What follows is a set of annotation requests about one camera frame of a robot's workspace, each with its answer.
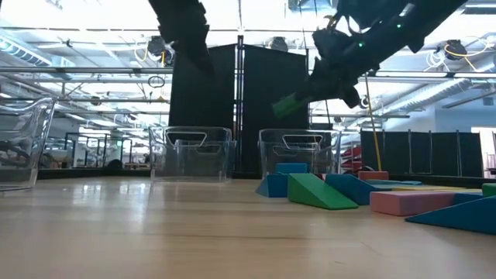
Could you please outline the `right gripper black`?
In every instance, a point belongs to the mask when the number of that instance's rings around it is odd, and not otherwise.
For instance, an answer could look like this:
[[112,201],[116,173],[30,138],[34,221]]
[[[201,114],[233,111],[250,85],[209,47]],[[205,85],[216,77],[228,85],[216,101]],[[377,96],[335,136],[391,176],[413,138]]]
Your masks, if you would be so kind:
[[353,44],[358,45],[371,31],[362,29],[349,36],[336,28],[317,29],[312,34],[319,57],[315,58],[312,73],[295,92],[295,104],[307,105],[328,99],[340,99],[351,109],[360,104],[360,96],[354,85],[360,74],[353,69],[345,54]]

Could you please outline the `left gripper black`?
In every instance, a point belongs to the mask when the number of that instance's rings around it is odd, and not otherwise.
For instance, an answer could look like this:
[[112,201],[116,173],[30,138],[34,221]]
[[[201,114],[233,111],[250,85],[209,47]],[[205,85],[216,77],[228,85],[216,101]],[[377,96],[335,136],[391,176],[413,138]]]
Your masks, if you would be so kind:
[[186,56],[203,74],[215,69],[204,42],[208,33],[206,10],[199,0],[148,0],[159,22],[165,43]]

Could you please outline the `long green block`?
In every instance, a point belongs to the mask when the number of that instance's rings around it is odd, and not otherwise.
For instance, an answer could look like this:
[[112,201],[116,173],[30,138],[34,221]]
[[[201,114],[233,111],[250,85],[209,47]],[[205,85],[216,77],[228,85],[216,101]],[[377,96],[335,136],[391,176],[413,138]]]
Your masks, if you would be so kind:
[[282,118],[286,115],[290,115],[295,110],[302,108],[311,101],[312,96],[295,92],[274,103],[272,109],[277,118]]

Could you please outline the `clear plastic bin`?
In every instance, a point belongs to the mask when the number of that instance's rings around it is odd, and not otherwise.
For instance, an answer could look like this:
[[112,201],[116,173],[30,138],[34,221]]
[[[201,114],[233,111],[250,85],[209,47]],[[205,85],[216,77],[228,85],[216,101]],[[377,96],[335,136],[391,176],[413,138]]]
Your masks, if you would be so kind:
[[335,130],[262,129],[262,176],[280,173],[277,164],[306,164],[307,172],[314,174],[337,173],[341,135]]
[[232,131],[213,126],[149,128],[152,181],[224,182],[232,169]]
[[0,192],[34,187],[54,98],[0,98]]

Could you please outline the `blue half-cylinder block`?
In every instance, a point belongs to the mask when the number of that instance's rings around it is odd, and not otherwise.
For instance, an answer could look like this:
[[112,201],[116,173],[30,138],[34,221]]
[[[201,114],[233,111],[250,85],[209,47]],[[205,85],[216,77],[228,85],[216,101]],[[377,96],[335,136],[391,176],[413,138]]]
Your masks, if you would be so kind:
[[327,174],[325,182],[358,205],[369,205],[371,192],[391,190],[374,187],[351,174]]

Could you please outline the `long dark teal block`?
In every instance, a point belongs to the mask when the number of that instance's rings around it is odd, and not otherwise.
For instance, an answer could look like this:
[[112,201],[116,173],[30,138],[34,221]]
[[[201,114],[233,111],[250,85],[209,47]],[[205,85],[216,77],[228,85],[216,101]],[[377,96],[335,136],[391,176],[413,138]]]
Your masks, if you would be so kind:
[[390,181],[390,180],[365,180],[368,184],[373,185],[374,187],[378,187],[379,185],[402,185],[402,181]]

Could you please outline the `long yellow block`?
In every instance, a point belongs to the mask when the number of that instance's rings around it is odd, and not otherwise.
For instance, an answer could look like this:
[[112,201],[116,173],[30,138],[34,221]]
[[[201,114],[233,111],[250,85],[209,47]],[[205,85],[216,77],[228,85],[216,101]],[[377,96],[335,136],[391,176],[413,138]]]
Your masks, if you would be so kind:
[[479,188],[454,188],[454,189],[445,189],[443,191],[455,192],[455,193],[470,193],[474,195],[482,195],[482,190]]
[[449,190],[450,188],[441,187],[441,186],[408,186],[408,187],[393,187],[391,191],[441,191],[441,190]]

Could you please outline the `long pink block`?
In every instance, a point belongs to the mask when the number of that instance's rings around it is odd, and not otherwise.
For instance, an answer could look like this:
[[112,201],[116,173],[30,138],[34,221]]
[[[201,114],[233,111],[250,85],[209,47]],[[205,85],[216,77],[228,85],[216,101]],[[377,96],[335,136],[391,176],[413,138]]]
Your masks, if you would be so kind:
[[370,210],[394,216],[418,215],[449,207],[454,193],[442,191],[374,191]]

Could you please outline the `black partition panel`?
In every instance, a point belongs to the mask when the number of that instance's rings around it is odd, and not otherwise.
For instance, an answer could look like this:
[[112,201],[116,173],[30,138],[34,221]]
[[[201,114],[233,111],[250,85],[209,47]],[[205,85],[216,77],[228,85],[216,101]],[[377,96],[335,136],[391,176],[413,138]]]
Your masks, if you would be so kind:
[[215,74],[206,76],[180,53],[174,64],[168,126],[233,128],[235,48],[209,49]]
[[306,56],[245,45],[243,70],[243,117],[240,172],[259,178],[259,131],[262,129],[307,129],[308,107],[284,118],[274,115],[272,105],[298,90],[308,74]]

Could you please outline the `red shelving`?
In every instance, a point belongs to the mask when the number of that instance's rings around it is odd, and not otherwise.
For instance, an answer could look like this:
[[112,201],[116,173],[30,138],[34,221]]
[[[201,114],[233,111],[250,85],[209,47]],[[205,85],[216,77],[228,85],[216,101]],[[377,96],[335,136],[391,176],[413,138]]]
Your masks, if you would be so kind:
[[359,143],[350,143],[344,146],[340,153],[340,172],[355,174],[362,167],[362,150]]

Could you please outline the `green wedge block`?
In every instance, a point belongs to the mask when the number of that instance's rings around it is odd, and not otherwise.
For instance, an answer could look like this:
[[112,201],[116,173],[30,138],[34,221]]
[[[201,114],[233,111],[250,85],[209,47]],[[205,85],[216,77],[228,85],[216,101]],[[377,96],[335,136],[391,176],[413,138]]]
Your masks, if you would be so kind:
[[314,174],[288,175],[288,200],[327,210],[356,209],[359,205]]

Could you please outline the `medium blue block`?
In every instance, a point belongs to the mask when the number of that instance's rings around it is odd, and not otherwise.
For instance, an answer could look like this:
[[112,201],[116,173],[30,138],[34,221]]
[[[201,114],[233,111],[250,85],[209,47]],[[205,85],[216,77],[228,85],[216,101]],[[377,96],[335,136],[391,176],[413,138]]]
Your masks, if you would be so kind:
[[288,196],[288,176],[286,174],[268,174],[255,192],[267,198],[286,198]]

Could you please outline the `low black partition fence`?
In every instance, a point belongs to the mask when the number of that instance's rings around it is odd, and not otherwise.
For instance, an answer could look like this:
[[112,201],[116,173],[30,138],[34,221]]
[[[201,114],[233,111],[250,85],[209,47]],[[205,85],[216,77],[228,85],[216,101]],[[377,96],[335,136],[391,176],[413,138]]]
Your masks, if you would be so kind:
[[362,165],[389,174],[483,177],[477,133],[360,133]]

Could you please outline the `grey overhead pipe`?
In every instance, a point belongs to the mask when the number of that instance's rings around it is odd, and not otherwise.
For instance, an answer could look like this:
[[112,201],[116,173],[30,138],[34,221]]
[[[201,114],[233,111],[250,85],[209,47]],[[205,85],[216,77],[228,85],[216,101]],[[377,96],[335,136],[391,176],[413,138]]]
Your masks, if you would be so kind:
[[171,67],[0,67],[0,73],[44,74],[172,74]]

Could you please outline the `black-framed workstation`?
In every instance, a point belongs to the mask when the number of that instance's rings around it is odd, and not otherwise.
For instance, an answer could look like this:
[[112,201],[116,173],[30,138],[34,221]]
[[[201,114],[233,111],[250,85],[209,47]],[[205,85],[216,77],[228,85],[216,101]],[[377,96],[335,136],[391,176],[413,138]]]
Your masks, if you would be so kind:
[[107,167],[116,160],[124,166],[132,162],[133,140],[111,133],[66,133],[64,149],[69,168]]

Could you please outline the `blue wedge block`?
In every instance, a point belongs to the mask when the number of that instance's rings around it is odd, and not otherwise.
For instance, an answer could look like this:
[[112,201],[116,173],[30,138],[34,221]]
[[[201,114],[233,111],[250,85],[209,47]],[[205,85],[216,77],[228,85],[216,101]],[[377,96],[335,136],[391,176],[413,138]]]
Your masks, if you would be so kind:
[[405,221],[496,236],[496,196],[413,215]]

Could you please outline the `silver ventilation duct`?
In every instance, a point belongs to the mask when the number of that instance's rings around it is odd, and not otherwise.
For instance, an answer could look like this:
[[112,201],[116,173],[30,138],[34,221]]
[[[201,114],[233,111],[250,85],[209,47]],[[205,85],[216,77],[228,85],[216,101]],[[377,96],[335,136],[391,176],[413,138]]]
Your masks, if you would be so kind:
[[411,112],[457,95],[472,88],[489,88],[496,78],[455,78],[440,84],[429,84],[383,107],[383,114]]

